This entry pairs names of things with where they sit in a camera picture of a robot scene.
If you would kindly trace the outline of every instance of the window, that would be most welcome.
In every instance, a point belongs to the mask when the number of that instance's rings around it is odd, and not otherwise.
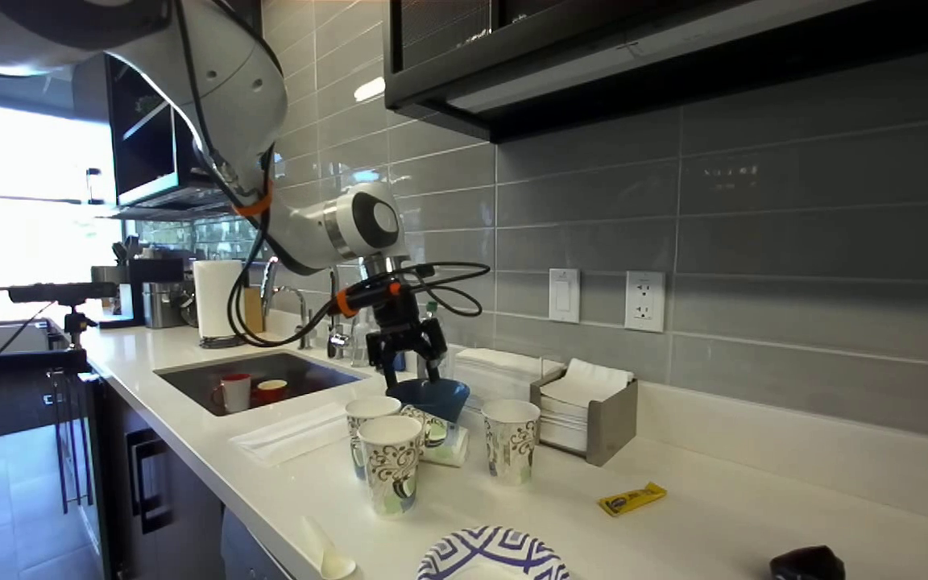
[[[115,229],[84,205],[0,201],[0,287],[90,279],[115,262]]]
[[[92,263],[115,262],[118,221],[88,205],[92,192],[114,198],[102,183],[114,183],[105,124],[0,105],[0,322],[38,308],[9,304],[9,287],[90,279]]]
[[[0,105],[0,192],[88,201],[88,168],[114,183],[108,126]]]

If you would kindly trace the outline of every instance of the white cup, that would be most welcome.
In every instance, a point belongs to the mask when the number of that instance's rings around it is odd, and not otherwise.
[[[248,408],[250,374],[223,374],[215,379],[215,400],[224,414]]]
[[[363,481],[363,452],[357,443],[357,429],[376,417],[395,417],[401,414],[401,400],[394,395],[357,395],[346,405],[346,418],[347,418],[347,455],[354,460],[354,475]]]
[[[542,408],[529,400],[484,405],[489,475],[502,485],[529,485]]]
[[[411,417],[376,417],[357,429],[363,481],[376,517],[405,511],[417,502],[424,427]]]
[[[261,379],[258,394],[250,395],[254,405],[272,405],[291,395],[291,379]]]

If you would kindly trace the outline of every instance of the light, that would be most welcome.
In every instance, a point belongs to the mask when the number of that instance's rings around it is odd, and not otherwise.
[[[357,102],[368,102],[368,101],[376,101],[379,95],[388,95],[388,79],[370,79],[368,85],[362,85],[362,87],[354,92],[354,101],[357,101]]]
[[[379,177],[376,172],[354,172],[352,174],[354,183],[376,183],[376,177]]]

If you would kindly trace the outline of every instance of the patterned cup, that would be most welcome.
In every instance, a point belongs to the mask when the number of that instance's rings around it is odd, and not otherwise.
[[[354,460],[354,475],[363,481],[363,452],[362,452],[362,438],[357,438],[357,429],[376,417],[395,417],[401,414],[401,400],[394,395],[362,395],[362,400],[352,400],[346,405],[346,418],[347,418],[347,455]]]
[[[363,481],[376,517],[405,511],[417,501],[424,427],[411,417],[376,417],[357,429]]]
[[[502,485],[529,485],[542,408],[529,400],[484,405],[489,475]]]

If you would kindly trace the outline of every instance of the upper cabinet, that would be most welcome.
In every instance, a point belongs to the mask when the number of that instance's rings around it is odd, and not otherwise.
[[[261,0],[218,0],[261,31]],[[128,64],[105,57],[115,205],[128,218],[192,218],[230,213],[230,198],[192,147],[180,114]]]
[[[505,142],[925,47],[925,0],[390,0],[388,105]]]

